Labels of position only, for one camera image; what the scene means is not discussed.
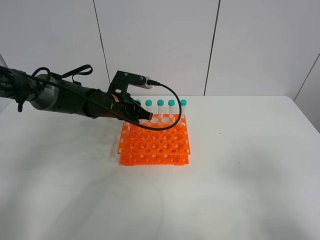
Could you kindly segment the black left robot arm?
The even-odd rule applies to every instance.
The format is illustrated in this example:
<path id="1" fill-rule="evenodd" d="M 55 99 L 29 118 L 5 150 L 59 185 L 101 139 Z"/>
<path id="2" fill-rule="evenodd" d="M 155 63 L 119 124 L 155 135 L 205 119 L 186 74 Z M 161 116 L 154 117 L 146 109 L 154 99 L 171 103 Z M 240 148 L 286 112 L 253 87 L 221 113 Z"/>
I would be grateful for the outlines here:
<path id="1" fill-rule="evenodd" d="M 90 75 L 93 68 L 87 64 L 65 74 L 50 72 L 46 67 L 33 75 L 7 67 L 0 68 L 0 96 L 13 99 L 22 112 L 25 102 L 37 110 L 76 114 L 89 118 L 116 118 L 138 123 L 150 120 L 153 114 L 127 92 L 130 85 L 149 88 L 148 78 L 125 71 L 117 71 L 106 92 L 84 87 L 78 81 L 66 81 L 76 75 Z"/>

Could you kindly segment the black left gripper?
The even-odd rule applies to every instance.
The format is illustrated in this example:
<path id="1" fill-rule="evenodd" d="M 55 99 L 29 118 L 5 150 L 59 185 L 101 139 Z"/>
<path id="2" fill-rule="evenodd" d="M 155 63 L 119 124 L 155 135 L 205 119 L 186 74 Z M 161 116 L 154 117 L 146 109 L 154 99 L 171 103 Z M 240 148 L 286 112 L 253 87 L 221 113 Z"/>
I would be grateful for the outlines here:
<path id="1" fill-rule="evenodd" d="M 139 103 L 135 103 L 131 97 L 122 98 L 118 94 L 101 92 L 99 103 L 122 118 L 129 119 L 135 123 L 139 123 L 140 120 L 149 121 L 153 117 L 153 113 L 145 110 Z"/>

